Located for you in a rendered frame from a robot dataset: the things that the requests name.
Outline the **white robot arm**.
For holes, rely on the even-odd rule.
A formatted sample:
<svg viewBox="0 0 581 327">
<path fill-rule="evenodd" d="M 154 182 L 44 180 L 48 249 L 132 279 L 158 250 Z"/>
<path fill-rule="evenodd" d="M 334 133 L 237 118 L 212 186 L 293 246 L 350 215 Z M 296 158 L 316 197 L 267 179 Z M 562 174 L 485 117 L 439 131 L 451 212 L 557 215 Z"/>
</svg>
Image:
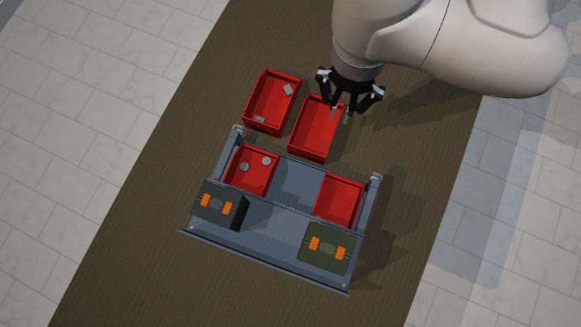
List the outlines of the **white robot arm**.
<svg viewBox="0 0 581 327">
<path fill-rule="evenodd" d="M 334 0 L 332 64 L 356 82 L 376 78 L 386 64 L 398 64 L 479 95 L 539 96 L 569 65 L 569 43 L 550 23 L 549 4 Z"/>
</svg>

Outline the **red open-front bin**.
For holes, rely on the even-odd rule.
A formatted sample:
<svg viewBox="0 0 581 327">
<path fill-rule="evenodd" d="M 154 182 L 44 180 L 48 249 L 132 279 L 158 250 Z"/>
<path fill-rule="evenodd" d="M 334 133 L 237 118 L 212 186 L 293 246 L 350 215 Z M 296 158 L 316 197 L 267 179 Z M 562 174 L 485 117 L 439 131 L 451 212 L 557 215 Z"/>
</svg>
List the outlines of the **red open-front bin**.
<svg viewBox="0 0 581 327">
<path fill-rule="evenodd" d="M 359 182 L 325 173 L 311 215 L 352 230 L 363 190 Z"/>
<path fill-rule="evenodd" d="M 293 89 L 290 97 L 282 87 L 288 83 Z M 300 78 L 266 68 L 258 77 L 242 114 L 245 127 L 280 139 L 300 87 Z M 266 121 L 252 120 L 255 114 Z"/>
<path fill-rule="evenodd" d="M 333 120 L 330 103 L 309 92 L 287 142 L 287 153 L 324 165 L 345 104 L 338 102 Z"/>
<path fill-rule="evenodd" d="M 262 164 L 262 159 L 266 156 L 272 161 L 269 166 Z M 234 153 L 222 182 L 265 198 L 279 160 L 272 152 L 246 143 L 241 144 Z M 243 162 L 249 165 L 247 172 L 241 171 L 239 167 Z"/>
</svg>

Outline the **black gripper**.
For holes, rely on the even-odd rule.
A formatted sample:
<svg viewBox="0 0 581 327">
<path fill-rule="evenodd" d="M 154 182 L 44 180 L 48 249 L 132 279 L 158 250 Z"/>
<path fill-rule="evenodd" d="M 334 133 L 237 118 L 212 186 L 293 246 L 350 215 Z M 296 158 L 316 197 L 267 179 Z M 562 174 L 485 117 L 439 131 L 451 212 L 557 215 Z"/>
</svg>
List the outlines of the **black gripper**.
<svg viewBox="0 0 581 327">
<path fill-rule="evenodd" d="M 335 112 L 337 110 L 338 107 L 337 104 L 339 102 L 339 98 L 342 95 L 342 92 L 346 92 L 344 90 L 347 90 L 347 92 L 351 93 L 347 113 L 343 120 L 343 124 L 345 125 L 347 124 L 348 117 L 352 116 L 354 111 L 356 111 L 360 115 L 363 114 L 375 102 L 382 101 L 382 98 L 385 93 L 384 86 L 377 87 L 375 85 L 376 84 L 375 78 L 366 82 L 355 82 L 351 79 L 344 78 L 337 72 L 337 70 L 334 67 L 330 68 L 330 70 L 326 70 L 325 67 L 319 66 L 315 79 L 319 83 L 322 101 L 325 103 L 328 102 L 330 103 L 329 109 L 331 110 L 331 115 L 329 119 L 331 120 L 333 119 Z M 335 91 L 334 95 L 331 94 L 332 90 L 330 80 L 337 87 L 336 89 L 337 92 Z M 367 92 L 368 94 L 360 101 L 360 103 L 357 102 L 356 104 L 356 99 L 358 99 L 359 94 Z M 363 103 L 361 104 L 361 102 Z"/>
</svg>

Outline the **grey metal shelf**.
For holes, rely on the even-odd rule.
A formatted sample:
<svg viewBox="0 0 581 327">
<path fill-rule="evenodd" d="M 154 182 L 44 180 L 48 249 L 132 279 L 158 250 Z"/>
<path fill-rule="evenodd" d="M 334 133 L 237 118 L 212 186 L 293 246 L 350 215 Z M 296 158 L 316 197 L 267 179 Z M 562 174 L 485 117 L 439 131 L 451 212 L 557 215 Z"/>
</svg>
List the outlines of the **grey metal shelf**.
<svg viewBox="0 0 581 327">
<path fill-rule="evenodd" d="M 353 229 L 350 230 L 311 215 L 328 170 L 243 141 L 242 133 L 243 126 L 233 125 L 215 170 L 211 178 L 207 178 L 208 182 L 243 194 L 250 202 L 240 231 L 237 233 L 227 230 L 197 216 L 192 216 L 187 230 L 177 229 L 177 231 L 292 277 L 350 297 L 347 288 L 362 241 L 366 236 L 364 235 L 366 224 L 383 176 L 373 172 L 367 184 L 348 178 L 365 184 L 357 218 Z M 222 182 L 234 153 L 243 142 L 280 155 L 265 198 Z M 344 277 L 297 259 L 311 220 L 357 237 Z M 222 244 L 236 251 L 225 248 L 221 246 Z M 325 283 L 326 286 L 317 281 Z"/>
</svg>

